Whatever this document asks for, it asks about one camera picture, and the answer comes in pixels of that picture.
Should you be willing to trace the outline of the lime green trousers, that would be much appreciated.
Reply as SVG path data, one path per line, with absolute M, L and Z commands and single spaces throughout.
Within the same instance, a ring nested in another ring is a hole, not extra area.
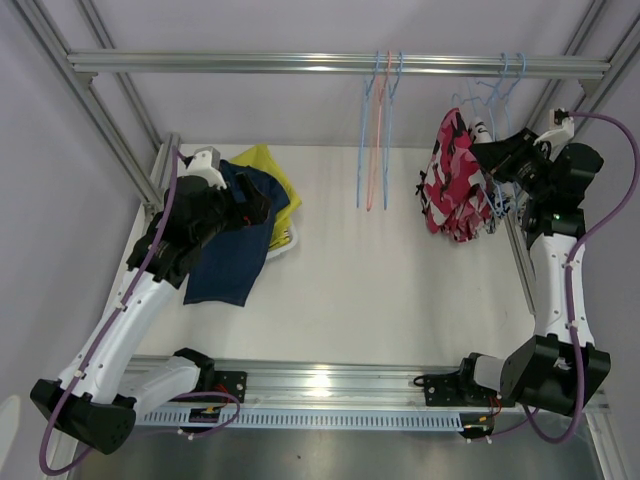
M 272 233 L 269 251 L 275 251 L 289 246 L 292 242 L 291 228 L 292 215 L 302 205 L 302 201 L 295 188 L 274 160 L 269 148 L 265 144 L 255 145 L 230 160 L 234 165 L 251 167 L 273 177 L 286 194 L 283 206 L 277 207 L 274 230 Z

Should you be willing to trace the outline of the pink camouflage trousers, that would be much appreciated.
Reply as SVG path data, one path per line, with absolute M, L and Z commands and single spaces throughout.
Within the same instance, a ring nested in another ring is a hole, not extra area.
M 492 216 L 487 182 L 471 145 L 460 110 L 450 109 L 416 186 L 427 230 L 457 243 L 475 239 Z

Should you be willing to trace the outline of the pink wire hanger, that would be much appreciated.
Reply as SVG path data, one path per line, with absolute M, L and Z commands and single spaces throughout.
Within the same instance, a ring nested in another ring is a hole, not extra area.
M 389 82 L 390 69 L 392 65 L 392 54 L 387 52 L 385 61 L 380 61 L 376 67 L 375 78 L 372 84 L 372 110 L 370 125 L 369 143 L 369 165 L 366 192 L 366 211 L 373 209 L 376 193 L 378 190 L 379 167 L 381 165 L 381 134 L 384 119 L 384 104 L 386 102 L 386 89 Z

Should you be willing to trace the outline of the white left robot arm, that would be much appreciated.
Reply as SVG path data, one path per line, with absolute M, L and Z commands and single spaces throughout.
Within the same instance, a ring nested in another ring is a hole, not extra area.
M 265 223 L 270 199 L 246 173 L 225 187 L 194 175 L 173 180 L 165 208 L 151 220 L 126 261 L 108 312 L 55 380 L 30 393 L 50 426 L 102 454 L 119 449 L 137 418 L 175 398 L 203 401 L 217 394 L 210 357 L 182 348 L 161 366 L 124 382 L 130 359 L 152 322 L 198 264 L 217 235 Z

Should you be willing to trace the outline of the white newspaper print trousers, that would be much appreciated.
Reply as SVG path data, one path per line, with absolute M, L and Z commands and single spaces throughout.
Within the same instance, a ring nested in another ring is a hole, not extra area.
M 473 119 L 468 127 L 468 133 L 473 144 L 491 143 L 493 141 L 485 122 L 480 117 Z M 484 173 L 483 176 L 486 182 L 484 197 L 490 207 L 490 217 L 486 222 L 485 229 L 488 234 L 494 234 L 501 221 L 515 209 L 516 201 L 511 186 L 502 185 L 487 173 Z

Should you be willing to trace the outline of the dark blue denim trousers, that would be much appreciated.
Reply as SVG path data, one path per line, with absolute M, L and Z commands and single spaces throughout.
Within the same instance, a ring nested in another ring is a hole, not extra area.
M 243 307 L 246 304 L 266 261 L 277 207 L 286 201 L 286 194 L 278 182 L 264 172 L 226 160 L 220 162 L 220 170 L 238 201 L 241 201 L 241 192 L 235 175 L 246 173 L 256 188 L 270 199 L 270 215 L 264 224 L 220 233 L 203 248 L 199 263 L 188 278 L 185 305 L 223 302 Z

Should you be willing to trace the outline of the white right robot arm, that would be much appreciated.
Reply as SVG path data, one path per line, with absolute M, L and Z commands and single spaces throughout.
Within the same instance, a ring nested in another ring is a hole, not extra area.
M 505 359 L 476 352 L 464 358 L 456 395 L 473 405 L 493 391 L 572 416 L 611 368 L 588 326 L 581 273 L 586 226 L 580 204 L 604 160 L 582 143 L 569 143 L 552 157 L 549 142 L 528 129 L 470 150 L 484 173 L 528 196 L 523 230 L 535 280 L 535 326 L 532 337 Z

